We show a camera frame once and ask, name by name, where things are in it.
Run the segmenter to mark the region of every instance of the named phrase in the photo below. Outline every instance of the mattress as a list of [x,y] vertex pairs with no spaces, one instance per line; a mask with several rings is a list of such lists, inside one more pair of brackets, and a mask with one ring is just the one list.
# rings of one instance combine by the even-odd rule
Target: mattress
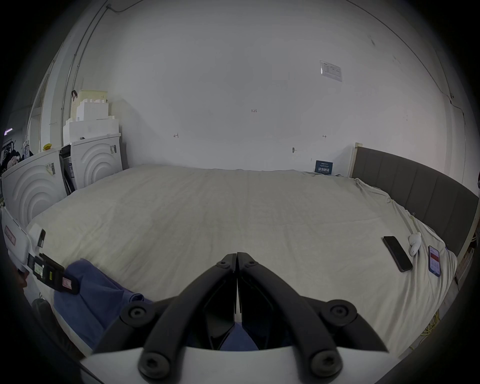
[[[293,170],[145,165],[75,191],[33,223],[58,263],[85,258],[150,300],[178,295],[227,253],[247,252],[302,296],[353,303],[396,356],[429,323],[456,269],[442,240],[387,193]],[[408,253],[414,232],[422,247],[401,273],[382,237],[396,236]],[[428,246],[440,252],[440,277],[428,270]]]

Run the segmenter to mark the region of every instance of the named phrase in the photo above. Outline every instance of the blue poster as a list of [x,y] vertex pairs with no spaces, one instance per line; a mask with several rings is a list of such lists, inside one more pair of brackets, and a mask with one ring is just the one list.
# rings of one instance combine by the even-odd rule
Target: blue poster
[[330,163],[329,161],[317,160],[315,164],[315,173],[320,173],[321,175],[331,175],[332,168],[333,163]]

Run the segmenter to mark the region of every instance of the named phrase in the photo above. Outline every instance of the small white plush toy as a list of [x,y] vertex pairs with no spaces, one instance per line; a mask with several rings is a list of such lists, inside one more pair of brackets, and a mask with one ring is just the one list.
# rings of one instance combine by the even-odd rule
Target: small white plush toy
[[412,246],[412,248],[410,248],[410,256],[415,256],[417,254],[417,252],[419,251],[420,246],[421,246],[421,234],[420,234],[420,232],[419,233],[412,233],[408,237],[408,242]]

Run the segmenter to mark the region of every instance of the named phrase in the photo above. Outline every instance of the yellow cable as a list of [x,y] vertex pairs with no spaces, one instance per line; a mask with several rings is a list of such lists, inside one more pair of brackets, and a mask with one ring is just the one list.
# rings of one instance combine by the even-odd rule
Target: yellow cable
[[440,321],[440,315],[439,315],[438,310],[437,310],[437,312],[432,317],[432,319],[430,320],[430,322],[427,325],[427,327],[425,328],[425,330],[420,334],[420,336],[422,336],[423,339],[420,340],[419,345],[422,343],[423,340],[425,340],[432,333],[432,331],[438,325],[439,321]]

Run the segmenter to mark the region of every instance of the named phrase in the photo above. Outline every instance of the white wall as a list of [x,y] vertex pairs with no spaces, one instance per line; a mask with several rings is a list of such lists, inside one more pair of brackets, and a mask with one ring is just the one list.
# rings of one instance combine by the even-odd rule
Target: white wall
[[[365,6],[402,31],[448,93],[430,44],[391,6]],[[75,28],[83,33],[90,20]],[[321,76],[320,60],[339,66],[343,82]],[[65,80],[56,81],[48,87],[63,92]],[[346,1],[144,0],[121,14],[107,11],[75,88],[108,90],[130,166],[313,171],[325,160],[346,175],[352,145],[361,142],[463,178],[478,192],[475,121],[467,119],[465,152],[462,117],[423,65]],[[44,116],[42,132],[53,122]]]

